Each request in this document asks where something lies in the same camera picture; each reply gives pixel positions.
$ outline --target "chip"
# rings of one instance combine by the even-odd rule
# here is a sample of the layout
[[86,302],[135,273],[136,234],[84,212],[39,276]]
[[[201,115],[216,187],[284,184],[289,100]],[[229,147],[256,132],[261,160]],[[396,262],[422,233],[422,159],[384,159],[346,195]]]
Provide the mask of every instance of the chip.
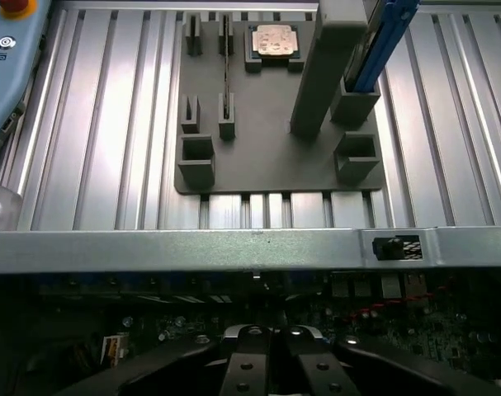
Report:
[[253,51],[261,56],[286,56],[298,50],[298,38],[288,25],[259,25],[252,32]]

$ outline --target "gray post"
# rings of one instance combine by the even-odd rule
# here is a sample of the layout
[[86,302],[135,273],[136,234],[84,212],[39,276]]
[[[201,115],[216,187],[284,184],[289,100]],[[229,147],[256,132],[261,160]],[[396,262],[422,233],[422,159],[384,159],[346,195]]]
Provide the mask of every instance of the gray post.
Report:
[[316,27],[291,117],[291,133],[315,137],[367,19],[360,0],[320,0]]

